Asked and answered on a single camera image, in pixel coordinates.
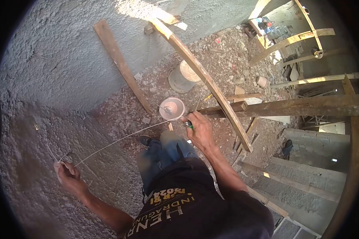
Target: construction site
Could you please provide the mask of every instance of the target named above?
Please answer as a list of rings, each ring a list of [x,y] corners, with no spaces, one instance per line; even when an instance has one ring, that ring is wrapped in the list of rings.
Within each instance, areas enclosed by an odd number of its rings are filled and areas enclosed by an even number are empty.
[[[91,193],[135,218],[138,137],[188,140],[178,117],[193,111],[270,209],[272,238],[332,237],[357,193],[359,59],[324,1],[39,0],[0,97],[0,177],[29,238],[116,238],[53,163],[80,163]]]

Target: rough cement surface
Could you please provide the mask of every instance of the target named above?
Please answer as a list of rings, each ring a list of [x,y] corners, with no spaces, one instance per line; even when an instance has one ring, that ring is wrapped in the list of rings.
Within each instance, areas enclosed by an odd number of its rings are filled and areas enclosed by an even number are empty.
[[[125,84],[92,25],[106,19],[133,74],[172,52],[157,32],[144,34],[156,0],[39,0],[14,32],[0,68],[0,93],[63,109],[89,111]],[[172,3],[159,5],[162,9]],[[181,15],[185,43],[247,18],[249,1],[192,0]]]
[[[75,197],[65,192],[53,169],[54,157],[79,162],[111,139],[91,117],[19,101],[2,102],[0,175],[12,210],[29,238],[115,238]],[[91,192],[131,216],[142,208],[137,165],[117,146],[80,164]]]

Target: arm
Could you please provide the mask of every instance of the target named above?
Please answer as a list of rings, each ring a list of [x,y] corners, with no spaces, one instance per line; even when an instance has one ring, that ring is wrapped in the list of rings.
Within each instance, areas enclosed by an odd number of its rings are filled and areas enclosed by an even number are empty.
[[[227,162],[219,147],[215,144],[210,121],[197,111],[188,114],[186,118],[193,124],[193,129],[186,128],[187,136],[209,160],[224,198],[229,199],[232,192],[247,192],[246,184]]]
[[[80,171],[73,164],[63,161],[63,163],[54,163],[54,168],[58,180],[62,187],[75,195],[85,206],[108,226],[110,226],[117,236],[124,236],[126,230],[131,227],[133,218],[122,210],[104,203],[90,193],[88,186],[80,178]]]

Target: concrete wall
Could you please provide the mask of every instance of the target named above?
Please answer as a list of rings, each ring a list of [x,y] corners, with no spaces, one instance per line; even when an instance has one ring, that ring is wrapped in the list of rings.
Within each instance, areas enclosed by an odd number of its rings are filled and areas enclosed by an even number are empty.
[[[158,35],[144,34],[157,0],[39,0],[14,32],[0,69],[0,93],[43,105],[89,111],[125,84],[92,25],[105,18],[133,74],[173,48]],[[174,0],[160,4],[166,10]],[[246,19],[256,0],[190,0],[172,26],[185,43]]]
[[[302,6],[310,10],[310,19],[316,29],[333,28],[335,36],[319,37],[323,50],[329,51],[337,48],[349,48],[350,54],[324,56],[322,59],[303,61],[304,77],[318,77],[332,74],[359,72],[359,63],[351,37],[341,19],[334,9],[325,1],[300,1]],[[261,16],[266,14],[270,20],[275,21],[275,26],[292,26],[292,33],[310,31],[304,15],[294,1],[272,0],[263,10]],[[301,57],[311,55],[309,50],[317,46],[315,38],[301,41],[304,52]]]
[[[112,140],[95,119],[22,102],[3,102],[0,176],[12,210],[29,238],[115,238],[112,230],[65,192],[53,169],[54,157],[77,163]],[[141,178],[135,162],[116,145],[78,166],[91,192],[137,216]]]
[[[350,136],[310,130],[285,129],[287,139],[292,140],[290,160],[347,173],[350,159]]]

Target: man's right hand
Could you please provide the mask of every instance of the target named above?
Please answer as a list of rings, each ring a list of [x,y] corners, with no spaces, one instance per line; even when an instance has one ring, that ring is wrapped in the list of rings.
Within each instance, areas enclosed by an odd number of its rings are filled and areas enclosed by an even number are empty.
[[[88,186],[81,179],[81,173],[72,163],[61,161],[53,164],[62,187],[82,200],[90,194]]]
[[[182,122],[191,121],[193,128],[186,128],[187,136],[191,142],[202,152],[216,146],[213,139],[211,122],[198,111],[194,111],[181,118]]]

